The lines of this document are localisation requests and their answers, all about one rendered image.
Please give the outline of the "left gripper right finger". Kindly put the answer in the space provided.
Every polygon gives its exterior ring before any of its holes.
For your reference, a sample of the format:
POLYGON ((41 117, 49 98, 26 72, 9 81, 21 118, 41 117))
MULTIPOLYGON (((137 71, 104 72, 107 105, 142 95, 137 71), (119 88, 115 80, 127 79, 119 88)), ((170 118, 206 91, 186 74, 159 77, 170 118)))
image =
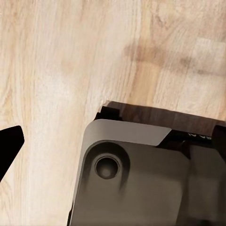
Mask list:
POLYGON ((211 142, 226 163, 226 127, 215 125, 211 142))

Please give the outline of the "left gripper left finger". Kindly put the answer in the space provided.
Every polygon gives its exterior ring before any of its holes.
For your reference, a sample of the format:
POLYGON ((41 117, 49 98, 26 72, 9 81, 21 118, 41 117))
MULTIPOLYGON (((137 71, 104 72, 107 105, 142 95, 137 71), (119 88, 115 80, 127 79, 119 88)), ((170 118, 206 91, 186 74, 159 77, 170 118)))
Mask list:
POLYGON ((24 144, 20 125, 0 130, 0 182, 24 144))

